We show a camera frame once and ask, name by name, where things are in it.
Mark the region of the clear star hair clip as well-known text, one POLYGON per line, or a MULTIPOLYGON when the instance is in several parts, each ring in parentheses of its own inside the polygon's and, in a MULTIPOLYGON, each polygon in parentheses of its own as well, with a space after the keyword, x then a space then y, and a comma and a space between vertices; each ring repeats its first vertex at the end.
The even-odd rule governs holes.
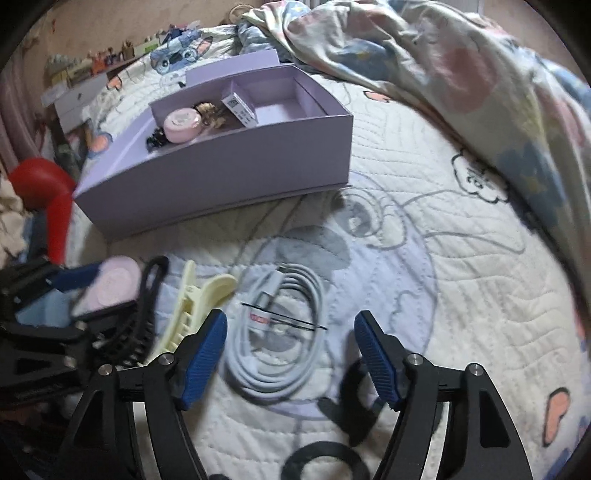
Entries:
POLYGON ((205 127, 221 129, 226 123, 225 107, 212 102, 200 102, 193 108, 200 114, 205 127))

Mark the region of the black claw hair clip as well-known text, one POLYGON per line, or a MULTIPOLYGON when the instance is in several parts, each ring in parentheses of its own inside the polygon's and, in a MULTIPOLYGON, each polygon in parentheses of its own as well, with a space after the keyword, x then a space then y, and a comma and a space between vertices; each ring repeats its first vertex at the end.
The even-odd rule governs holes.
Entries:
POLYGON ((117 324, 114 335, 97 349, 101 364, 132 368, 146 360, 155 339, 154 308, 168 268, 166 256, 153 257, 145 265, 136 306, 117 324))

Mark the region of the cream claw hair clip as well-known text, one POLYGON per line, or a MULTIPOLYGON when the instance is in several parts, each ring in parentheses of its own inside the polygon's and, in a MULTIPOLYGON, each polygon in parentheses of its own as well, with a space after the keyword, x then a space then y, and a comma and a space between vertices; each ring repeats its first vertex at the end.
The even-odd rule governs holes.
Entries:
POLYGON ((161 354, 174 353, 181 341, 197 333, 212 309, 221 306, 235 292, 238 280, 228 273, 208 278, 198 286, 197 264, 187 260, 184 264, 174 309, 165 330, 154 343, 144 362, 147 365, 161 354))

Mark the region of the small purple product box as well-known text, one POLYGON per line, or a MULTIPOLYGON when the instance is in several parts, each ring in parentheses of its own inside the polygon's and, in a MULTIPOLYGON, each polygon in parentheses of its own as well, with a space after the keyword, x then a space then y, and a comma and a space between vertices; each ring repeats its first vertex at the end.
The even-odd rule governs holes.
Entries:
POLYGON ((222 98, 222 103, 246 128, 253 128, 259 125, 256 119, 256 112, 238 94, 229 93, 225 95, 222 98))

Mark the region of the floral comforter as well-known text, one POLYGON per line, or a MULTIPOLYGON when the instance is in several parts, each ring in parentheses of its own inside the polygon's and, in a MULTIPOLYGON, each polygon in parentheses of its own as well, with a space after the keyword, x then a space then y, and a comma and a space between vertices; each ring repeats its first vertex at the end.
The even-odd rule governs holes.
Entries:
POLYGON ((435 224, 441 341, 519 364, 589 350, 590 118, 535 53, 439 2, 271 2, 238 35, 404 102, 454 139, 459 191, 411 203, 435 224))

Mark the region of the red chair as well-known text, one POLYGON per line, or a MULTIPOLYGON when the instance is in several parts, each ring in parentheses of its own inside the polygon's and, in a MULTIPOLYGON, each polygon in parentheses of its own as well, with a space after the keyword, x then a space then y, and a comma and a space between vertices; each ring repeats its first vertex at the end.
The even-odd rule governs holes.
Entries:
POLYGON ((41 157, 22 161, 8 179, 28 210, 45 212, 48 257, 63 265, 76 182, 60 166, 41 157))

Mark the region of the lavender cardboard box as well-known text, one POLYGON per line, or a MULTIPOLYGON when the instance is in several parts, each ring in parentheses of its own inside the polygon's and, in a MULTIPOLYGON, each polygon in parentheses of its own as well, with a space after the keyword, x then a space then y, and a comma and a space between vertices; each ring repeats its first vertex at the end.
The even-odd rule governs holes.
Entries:
POLYGON ((192 69, 186 85, 152 102, 101 154, 74 199, 118 240, 223 209, 334 190, 348 183, 353 117, 339 100, 273 50, 192 69), (256 112, 246 128, 222 103, 236 93, 256 112), (200 102, 225 107, 221 129, 152 152, 145 140, 166 116, 200 102))

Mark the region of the clothes pile on chair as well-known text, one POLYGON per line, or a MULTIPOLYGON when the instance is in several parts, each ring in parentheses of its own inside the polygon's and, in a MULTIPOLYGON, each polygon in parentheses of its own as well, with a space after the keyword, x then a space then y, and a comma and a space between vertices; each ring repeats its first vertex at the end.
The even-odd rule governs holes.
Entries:
POLYGON ((27 248, 27 212, 12 183, 1 174, 0 191, 0 267, 4 268, 27 248))

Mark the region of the pink round case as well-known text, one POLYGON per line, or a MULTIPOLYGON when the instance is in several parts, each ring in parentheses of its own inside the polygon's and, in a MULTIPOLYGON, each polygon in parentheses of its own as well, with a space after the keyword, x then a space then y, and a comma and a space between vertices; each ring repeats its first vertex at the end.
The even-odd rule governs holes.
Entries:
POLYGON ((197 138, 204 128, 204 122, 194 108, 181 108, 166 116, 162 128, 170 143, 180 144, 197 138))

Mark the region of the pink round compact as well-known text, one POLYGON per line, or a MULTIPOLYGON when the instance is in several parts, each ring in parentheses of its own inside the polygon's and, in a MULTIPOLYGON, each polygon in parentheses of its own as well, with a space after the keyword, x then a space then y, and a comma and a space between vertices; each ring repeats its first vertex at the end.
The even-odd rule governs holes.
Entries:
POLYGON ((141 270, 137 262, 127 256, 114 256, 104 260, 97 277, 72 306, 77 317, 135 300, 139 292, 141 270))

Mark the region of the purple curtain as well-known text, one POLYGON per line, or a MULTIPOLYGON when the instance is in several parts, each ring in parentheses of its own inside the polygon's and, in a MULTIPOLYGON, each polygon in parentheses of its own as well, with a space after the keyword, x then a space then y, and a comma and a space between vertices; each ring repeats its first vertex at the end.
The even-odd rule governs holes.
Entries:
POLYGON ((1 162, 6 173, 40 157, 43 135, 26 90, 23 55, 14 53, 1 70, 1 162))

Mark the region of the white drawer unit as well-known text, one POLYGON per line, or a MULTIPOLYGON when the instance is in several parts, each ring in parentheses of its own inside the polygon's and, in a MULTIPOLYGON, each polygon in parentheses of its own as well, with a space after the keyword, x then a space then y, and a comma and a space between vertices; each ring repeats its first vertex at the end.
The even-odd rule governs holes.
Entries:
POLYGON ((102 73, 77 84, 54 102, 54 108, 64 134, 85 122, 82 117, 83 108, 100 93, 107 83, 108 77, 102 73))

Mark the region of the white quilted cartoon bedspread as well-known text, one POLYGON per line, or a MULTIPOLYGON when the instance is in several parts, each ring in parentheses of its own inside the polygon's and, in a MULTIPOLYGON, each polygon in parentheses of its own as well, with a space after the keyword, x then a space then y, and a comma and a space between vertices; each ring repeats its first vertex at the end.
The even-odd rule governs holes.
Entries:
POLYGON ((318 76, 353 115, 349 183, 191 219, 118 242, 75 211, 68 260, 163 254, 164 328, 186 262, 193 279, 235 276, 230 326, 276 267, 321 280, 328 326, 318 367, 288 400, 264 405, 224 369, 185 415, 212 479, 369 479, 397 415, 361 364, 353 318, 382 327, 431 362, 482 364, 516 424, 533 476, 554 479, 590 422, 590 359, 567 274, 511 185, 414 109, 318 76))

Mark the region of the black polka dot scrunchie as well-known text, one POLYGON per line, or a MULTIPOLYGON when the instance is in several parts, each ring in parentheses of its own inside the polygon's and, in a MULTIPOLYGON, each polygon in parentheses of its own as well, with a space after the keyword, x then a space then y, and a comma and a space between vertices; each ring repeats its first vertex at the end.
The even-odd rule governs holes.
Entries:
POLYGON ((149 135, 145 140, 146 150, 148 152, 152 152, 167 144, 169 144, 169 141, 166 138, 162 127, 156 127, 152 134, 149 135))

